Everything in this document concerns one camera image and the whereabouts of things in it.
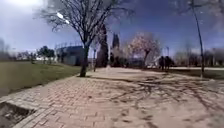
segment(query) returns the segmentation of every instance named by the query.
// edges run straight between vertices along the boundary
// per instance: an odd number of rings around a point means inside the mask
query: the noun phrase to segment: tree trunk
[[[49,59],[49,63],[50,63],[50,65],[51,65],[51,57],[49,57],[48,59]]]
[[[147,59],[148,54],[149,54],[149,52],[145,52],[144,63],[142,65],[142,68],[145,68],[145,66],[146,66],[145,63],[146,63],[146,59]]]
[[[94,61],[93,71],[96,72],[96,50],[94,50],[94,53],[93,53],[93,61]]]
[[[80,77],[86,77],[86,69],[88,66],[88,54],[89,54],[89,47],[85,46],[84,47],[84,59],[83,59],[83,63],[82,63]]]
[[[31,57],[31,59],[30,59],[30,62],[31,62],[31,64],[34,64],[34,60],[33,60],[32,57]]]
[[[197,23],[197,30],[198,30],[198,37],[200,41],[200,49],[201,49],[201,77],[204,77],[204,72],[205,72],[205,63],[204,63],[204,51],[203,51],[203,42],[202,42],[202,37],[201,37],[201,30],[198,22],[198,17],[195,13],[194,8],[192,8],[196,23]]]

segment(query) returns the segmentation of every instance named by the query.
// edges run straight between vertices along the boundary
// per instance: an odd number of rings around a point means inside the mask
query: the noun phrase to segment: brick path
[[[224,127],[221,81],[119,68],[88,75],[14,93],[0,102],[36,110],[14,128]]]

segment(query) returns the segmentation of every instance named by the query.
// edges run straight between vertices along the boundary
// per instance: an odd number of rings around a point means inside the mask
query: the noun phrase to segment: sunlight
[[[69,24],[70,22],[68,20],[65,20],[66,24]]]
[[[61,13],[59,13],[59,12],[57,12],[57,16],[58,16],[60,19],[64,19],[64,16],[63,16]]]
[[[42,0],[7,0],[7,2],[20,7],[35,7],[42,5]]]

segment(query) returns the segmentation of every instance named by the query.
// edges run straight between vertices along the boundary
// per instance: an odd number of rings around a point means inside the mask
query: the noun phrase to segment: bare tree
[[[107,28],[106,25],[102,25],[102,28],[98,34],[98,41],[100,44],[100,50],[97,53],[97,67],[107,67],[108,64],[108,43],[107,43]]]
[[[177,66],[183,66],[183,65],[186,66],[187,65],[186,59],[187,59],[187,56],[185,52],[177,51],[174,54],[174,61]]]
[[[205,66],[213,67],[214,64],[214,54],[211,50],[205,50]]]
[[[0,61],[8,61],[11,58],[10,46],[0,37]]]
[[[215,62],[218,63],[219,66],[223,66],[224,64],[224,48],[213,48]]]
[[[200,43],[200,52],[201,52],[201,77],[204,76],[204,51],[203,51],[203,41],[202,41],[201,30],[200,30],[200,25],[199,25],[196,9],[201,8],[208,4],[210,4],[208,3],[208,1],[204,2],[203,0],[184,0],[184,1],[179,0],[178,1],[178,6],[187,7],[186,9],[180,8],[181,9],[180,13],[185,13],[191,10],[196,21],[198,38]]]
[[[114,33],[114,35],[113,35],[113,42],[112,42],[112,48],[115,48],[115,47],[120,47],[120,39],[119,39],[118,34]]]
[[[84,60],[80,77],[86,76],[89,47],[102,25],[111,17],[131,12],[124,7],[127,0],[49,0],[41,11],[42,18],[59,27],[71,26],[79,35],[84,46]]]
[[[132,40],[130,46],[134,53],[144,55],[144,66],[149,54],[155,56],[160,53],[159,40],[152,33],[139,33]]]
[[[179,13],[185,13],[188,11],[192,11],[198,32],[198,38],[200,43],[200,52],[201,52],[201,77],[204,76],[204,66],[205,66],[205,58],[204,58],[204,49],[203,49],[203,41],[201,36],[201,30],[199,25],[199,19],[197,15],[197,9],[202,7],[207,7],[208,11],[213,12],[215,15],[224,14],[224,3],[223,0],[176,0],[175,5],[178,6]]]

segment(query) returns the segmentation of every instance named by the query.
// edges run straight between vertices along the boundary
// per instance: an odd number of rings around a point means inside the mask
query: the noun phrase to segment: distant tree
[[[219,66],[223,66],[223,64],[224,64],[224,48],[214,48],[213,54],[214,54],[215,62],[217,62]]]
[[[107,29],[103,24],[98,33],[98,40],[100,44],[100,50],[97,54],[97,67],[106,67],[108,64],[108,44],[107,44]]]
[[[190,65],[193,65],[195,67],[201,65],[201,56],[198,53],[191,53],[190,55]]]
[[[174,61],[177,66],[187,66],[188,65],[188,56],[183,51],[178,51],[174,55]]]
[[[130,44],[127,44],[122,48],[123,54],[125,58],[133,58],[134,53],[132,51],[132,47]]]
[[[123,59],[123,51],[120,49],[120,39],[117,34],[113,34],[113,41],[111,47],[111,66],[112,67],[121,67]]]
[[[30,53],[29,54],[29,60],[31,64],[34,64],[34,60],[36,59],[36,54],[35,53]]]
[[[156,56],[160,53],[159,40],[152,33],[137,34],[130,44],[132,51],[143,55],[144,66],[148,55]]]
[[[9,45],[7,45],[4,39],[0,38],[0,61],[10,60]]]
[[[204,52],[205,56],[205,65],[206,66],[214,66],[214,54],[211,50],[206,50]]]
[[[41,11],[41,16],[53,25],[54,30],[69,25],[78,33],[84,46],[81,77],[86,76],[92,41],[107,20],[130,12],[124,7],[125,3],[127,0],[49,0],[48,7]]]
[[[22,52],[21,54],[23,56],[23,60],[26,60],[26,61],[29,60],[30,54],[28,51]]]
[[[21,53],[17,53],[16,60],[21,60],[21,59],[22,59],[22,54]]]
[[[46,58],[48,56],[48,53],[49,52],[49,49],[47,46],[43,46],[42,48],[40,48],[40,50],[38,50],[37,54],[41,57],[43,57],[43,63],[45,64],[46,63]]]
[[[117,34],[114,33],[113,35],[113,42],[112,42],[112,48],[120,47],[120,39]]]
[[[52,58],[54,59],[54,57],[55,57],[54,50],[53,49],[48,49],[46,57],[48,58],[49,63],[51,64],[52,63]]]

